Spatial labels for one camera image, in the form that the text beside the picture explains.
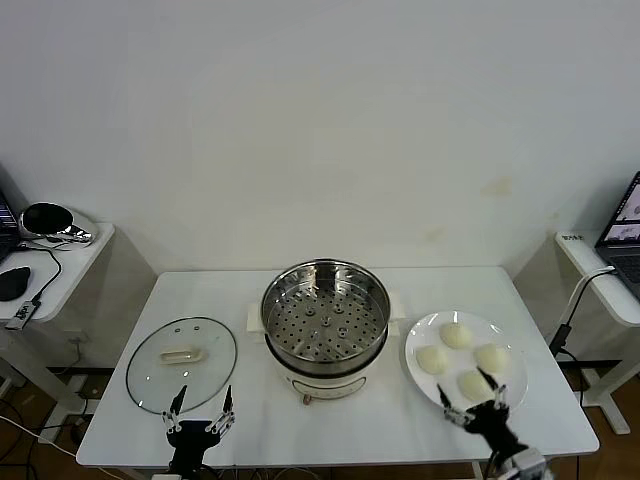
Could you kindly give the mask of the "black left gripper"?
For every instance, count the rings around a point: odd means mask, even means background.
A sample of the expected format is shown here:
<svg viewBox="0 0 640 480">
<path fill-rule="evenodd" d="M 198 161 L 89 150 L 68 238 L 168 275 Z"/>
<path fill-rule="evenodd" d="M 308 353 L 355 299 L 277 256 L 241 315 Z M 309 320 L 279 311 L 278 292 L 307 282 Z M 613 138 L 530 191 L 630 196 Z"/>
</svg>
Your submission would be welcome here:
<svg viewBox="0 0 640 480">
<path fill-rule="evenodd" d="M 206 451 L 217 446 L 220 442 L 220 434 L 226 434 L 235 422 L 231 385 L 227 388 L 222 413 L 217 420 L 211 424 L 206 420 L 179 422 L 187 388 L 188 386 L 184 385 L 173 398 L 169 410 L 161 414 L 167 440 L 174 448 L 174 454 L 169 463 L 170 471 L 199 471 Z"/>
</svg>

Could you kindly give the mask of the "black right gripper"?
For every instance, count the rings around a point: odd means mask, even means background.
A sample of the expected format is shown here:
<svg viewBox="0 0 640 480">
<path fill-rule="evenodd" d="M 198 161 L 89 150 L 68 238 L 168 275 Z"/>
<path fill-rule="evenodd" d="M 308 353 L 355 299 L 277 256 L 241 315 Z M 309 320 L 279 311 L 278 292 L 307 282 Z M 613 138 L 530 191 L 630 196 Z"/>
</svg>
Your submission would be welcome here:
<svg viewBox="0 0 640 480">
<path fill-rule="evenodd" d="M 527 449 L 507 425 L 510 409 L 506 402 L 507 386 L 481 367 L 477 368 L 494 393 L 494 402 L 484 402 L 467 411 L 456 408 L 440 385 L 437 385 L 444 416 L 451 423 L 464 428 L 470 434 L 480 435 L 492 452 L 498 455 L 515 455 Z"/>
</svg>

